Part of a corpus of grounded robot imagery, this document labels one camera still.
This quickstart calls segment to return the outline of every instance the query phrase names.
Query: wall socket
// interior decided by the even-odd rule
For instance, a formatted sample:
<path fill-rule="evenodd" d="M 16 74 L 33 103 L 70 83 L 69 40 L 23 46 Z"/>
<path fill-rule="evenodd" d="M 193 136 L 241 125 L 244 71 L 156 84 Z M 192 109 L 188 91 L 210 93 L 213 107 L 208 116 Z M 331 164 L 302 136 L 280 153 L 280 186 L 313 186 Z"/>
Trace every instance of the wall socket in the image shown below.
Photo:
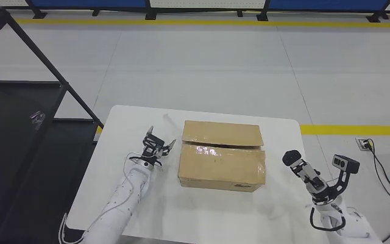
<path fill-rule="evenodd" d="M 364 144 L 366 144 L 367 142 L 365 143 L 363 141 L 367 140 L 367 138 L 355 138 L 355 140 L 359 146 L 360 151 L 370 151 L 370 149 L 364 147 Z"/>

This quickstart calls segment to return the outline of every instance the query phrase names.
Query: yellow line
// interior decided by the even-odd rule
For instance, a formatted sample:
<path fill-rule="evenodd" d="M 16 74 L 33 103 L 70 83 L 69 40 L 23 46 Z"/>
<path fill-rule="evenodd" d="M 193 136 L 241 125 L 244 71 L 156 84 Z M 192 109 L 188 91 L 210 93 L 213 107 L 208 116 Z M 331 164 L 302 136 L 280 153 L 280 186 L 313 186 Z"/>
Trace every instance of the yellow line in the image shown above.
<path fill-rule="evenodd" d="M 19 24 L 95 24 L 95 25 L 230 25 L 230 26 L 304 26 L 390 28 L 390 23 L 306 22 L 306 21 L 254 21 L 254 20 L 66 20 L 17 19 Z"/>
<path fill-rule="evenodd" d="M 390 135 L 390 126 L 301 124 L 302 135 Z M 96 133 L 102 133 L 99 127 Z"/>

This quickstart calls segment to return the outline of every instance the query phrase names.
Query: table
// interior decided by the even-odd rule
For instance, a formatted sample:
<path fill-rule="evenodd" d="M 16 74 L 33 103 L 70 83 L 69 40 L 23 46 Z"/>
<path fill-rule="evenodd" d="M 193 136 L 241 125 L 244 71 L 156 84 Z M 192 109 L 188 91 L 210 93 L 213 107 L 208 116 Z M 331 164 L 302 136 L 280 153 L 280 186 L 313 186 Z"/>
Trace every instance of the table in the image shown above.
<path fill-rule="evenodd" d="M 185 120 L 258 124 L 266 151 L 266 185 L 253 193 L 185 188 L 177 178 Z M 190 112 L 147 107 L 114 106 L 108 116 L 67 226 L 86 229 L 100 214 L 122 176 L 125 156 L 141 152 L 150 126 L 170 142 L 155 179 L 124 235 L 187 243 L 328 243 L 310 226 L 311 197 L 303 182 L 284 166 L 282 156 L 297 149 L 305 157 L 295 120 Z"/>

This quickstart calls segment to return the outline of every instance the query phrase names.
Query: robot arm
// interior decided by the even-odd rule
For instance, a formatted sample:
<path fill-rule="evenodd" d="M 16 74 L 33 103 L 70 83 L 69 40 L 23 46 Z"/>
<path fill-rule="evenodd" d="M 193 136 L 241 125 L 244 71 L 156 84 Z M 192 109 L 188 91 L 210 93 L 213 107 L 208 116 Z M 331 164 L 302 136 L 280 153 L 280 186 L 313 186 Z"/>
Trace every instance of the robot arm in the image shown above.
<path fill-rule="evenodd" d="M 311 209 L 310 224 L 317 230 L 326 231 L 331 244 L 382 243 L 363 215 L 358 212 L 348 213 L 341 196 L 347 188 L 350 175 L 357 174 L 359 162 L 345 156 L 334 155 L 332 164 L 340 169 L 340 174 L 333 186 L 329 186 L 320 177 L 320 172 L 301 159 L 300 153 L 296 150 L 286 152 L 283 163 L 306 184 L 315 206 Z M 320 213 L 323 227 L 314 225 L 315 209 Z"/>
<path fill-rule="evenodd" d="M 133 164 L 128 167 L 127 171 L 125 171 L 125 165 L 123 166 L 124 176 L 118 182 L 111 199 L 88 230 L 84 232 L 82 238 L 73 244 L 115 244 L 119 240 L 133 215 L 134 208 L 149 189 L 155 164 L 162 166 L 158 160 L 167 156 L 176 142 L 174 140 L 169 145 L 164 146 L 165 142 L 152 135 L 152 131 L 153 126 L 148 130 L 143 140 L 142 155 L 125 159 L 125 163 L 129 160 Z M 60 243 L 62 242 L 67 243 L 64 241 L 64 233 L 62 233 L 60 240 Z"/>

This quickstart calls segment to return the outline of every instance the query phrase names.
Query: cable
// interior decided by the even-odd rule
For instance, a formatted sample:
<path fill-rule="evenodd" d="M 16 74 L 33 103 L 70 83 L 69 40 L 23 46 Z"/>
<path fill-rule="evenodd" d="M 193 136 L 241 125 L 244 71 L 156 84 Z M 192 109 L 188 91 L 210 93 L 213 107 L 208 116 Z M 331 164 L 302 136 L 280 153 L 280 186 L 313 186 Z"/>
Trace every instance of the cable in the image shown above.
<path fill-rule="evenodd" d="M 128 174 L 126 174 L 126 173 L 125 173 L 125 166 L 126 166 L 127 160 L 133 161 L 134 159 L 141 159 L 141 158 L 140 158 L 140 157 L 129 157 L 129 155 L 131 155 L 131 154 L 136 154 L 136 155 L 139 155 L 139 156 L 142 156 L 142 155 L 139 154 L 139 153 L 137 153 L 137 152 L 130 152 L 130 153 L 128 153 L 128 155 L 124 158 L 124 163 L 123 163 L 123 174 L 124 174 L 124 176 L 125 176 L 125 181 L 127 181 L 127 182 L 131 185 L 132 189 L 134 190 L 134 186 L 133 186 L 133 184 L 130 182 L 129 177 L 128 177 L 128 175 L 131 173 L 131 170 L 130 170 L 130 172 L 129 172 Z M 60 229 L 59 229 L 59 231 L 58 231 L 58 242 L 59 242 L 60 244 L 62 244 L 62 243 L 65 243 L 65 244 L 79 244 L 79 243 L 84 239 L 85 234 L 88 233 L 88 232 L 91 230 L 91 228 L 94 226 L 94 224 L 95 224 L 103 215 L 105 215 L 105 214 L 108 213 L 109 211 L 111 211 L 111 210 L 113 210 L 113 209 L 115 209 L 115 208 L 117 208 L 117 207 L 123 205 L 125 202 L 127 202 L 127 201 L 130 199 L 130 197 L 131 197 L 132 195 L 133 195 L 133 191 L 131 191 L 131 194 L 129 194 L 129 196 L 126 198 L 126 200 L 124 200 L 124 201 L 121 202 L 120 204 L 118 204 L 118 205 L 116 205 L 116 206 L 114 206 L 114 207 L 111 207 L 111 208 L 107 209 L 106 211 L 104 211 L 103 213 L 101 213 L 101 214 L 92 222 L 92 224 L 88 227 L 88 229 L 87 229 L 86 231 L 84 231 L 84 233 L 82 234 L 82 236 L 80 237 L 80 239 L 76 240 L 75 242 L 67 242 L 67 241 L 65 240 L 65 224 L 66 224 L 66 220 L 67 220 L 67 218 L 68 218 L 68 214 L 67 214 L 67 213 L 64 213 L 64 215 L 63 215 L 63 217 L 62 217 Z"/>
<path fill-rule="evenodd" d="M 319 231 L 328 231 L 328 232 L 332 232 L 332 231 L 338 231 L 342 228 L 344 228 L 346 226 L 346 219 L 344 218 L 344 216 L 342 215 L 342 212 L 341 210 L 338 211 L 340 214 L 341 214 L 341 221 L 342 223 L 337 226 L 337 227 L 333 227 L 333 228 L 323 228 L 323 227 L 318 227 L 318 226 L 315 226 L 314 223 L 313 223 L 313 215 L 314 215 L 314 208 L 312 207 L 311 208 L 311 212 L 310 212 L 310 224 L 313 228 L 319 230 Z"/>
<path fill-rule="evenodd" d="M 385 242 L 387 242 L 387 240 L 389 240 L 389 239 L 390 239 L 390 234 L 389 234 L 387 237 L 385 237 L 385 238 L 382 240 L 382 242 L 385 243 Z"/>
<path fill-rule="evenodd" d="M 385 172 L 385 168 L 383 167 L 382 163 L 379 161 L 378 157 L 375 155 L 375 144 L 374 144 L 374 141 L 369 138 L 367 140 L 365 140 L 364 142 L 368 142 L 368 145 L 367 145 L 367 148 L 370 150 L 370 152 L 372 152 L 372 155 L 374 155 L 374 167 L 375 167 L 375 172 L 377 173 L 377 176 L 378 176 L 378 179 L 380 181 L 380 184 L 382 185 L 382 187 L 384 188 L 384 190 L 386 191 L 386 193 L 390 196 L 390 193 L 388 191 L 388 189 L 386 189 L 385 185 L 383 184 L 380 176 L 379 176 L 379 173 L 378 173 L 378 168 L 377 168 L 377 162 L 379 163 L 379 165 L 381 166 L 382 168 L 382 171 L 383 171 L 383 174 L 385 175 L 385 178 L 387 180 L 387 182 L 390 184 L 390 180 L 388 178 L 388 175 L 386 174 Z"/>

